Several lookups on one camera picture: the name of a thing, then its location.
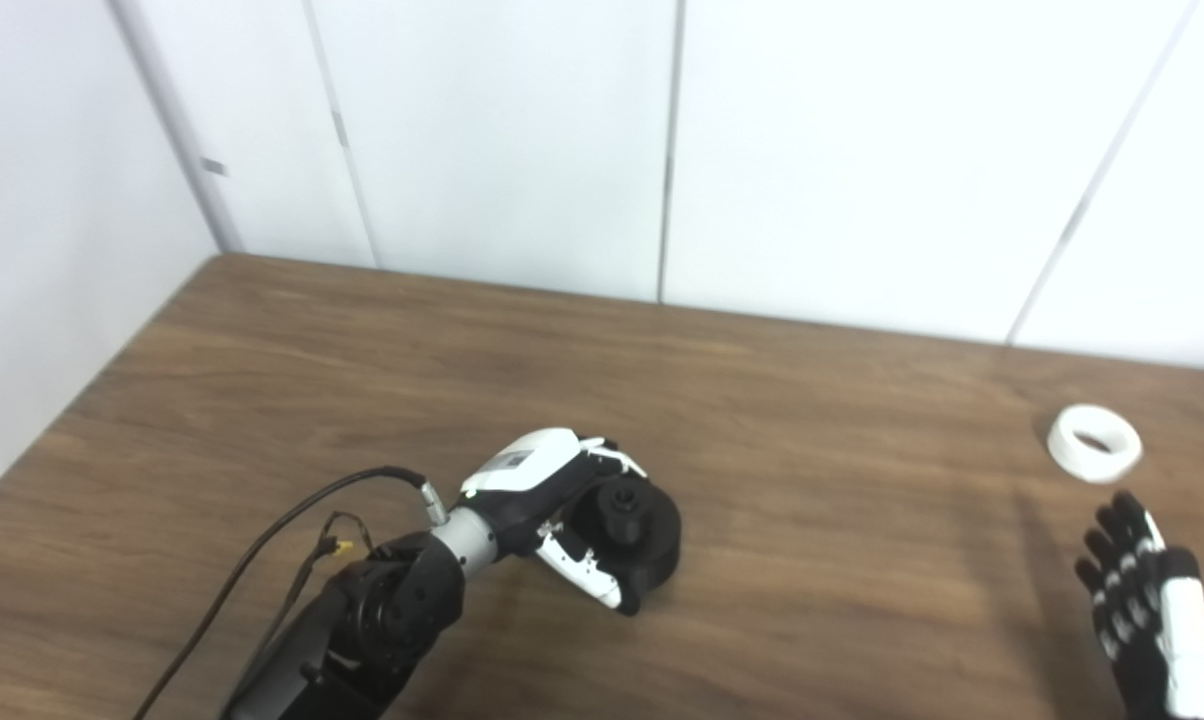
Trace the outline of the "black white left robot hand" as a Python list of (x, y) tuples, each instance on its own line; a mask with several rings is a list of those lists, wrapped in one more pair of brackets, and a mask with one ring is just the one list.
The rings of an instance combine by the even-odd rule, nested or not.
[(602, 569), (594, 547), (557, 519), (589, 489), (610, 480), (631, 482), (641, 492), (653, 486), (647, 470), (615, 442), (545, 427), (512, 442), (465, 479), (454, 507), (486, 524), (496, 559), (538, 556), (607, 609), (631, 618), (641, 610), (639, 594)]

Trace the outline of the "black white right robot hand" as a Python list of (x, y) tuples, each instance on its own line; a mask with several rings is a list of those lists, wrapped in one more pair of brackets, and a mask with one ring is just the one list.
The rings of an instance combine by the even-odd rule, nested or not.
[(1128, 491), (1094, 512), (1076, 576), (1128, 719), (1204, 719), (1204, 576)]

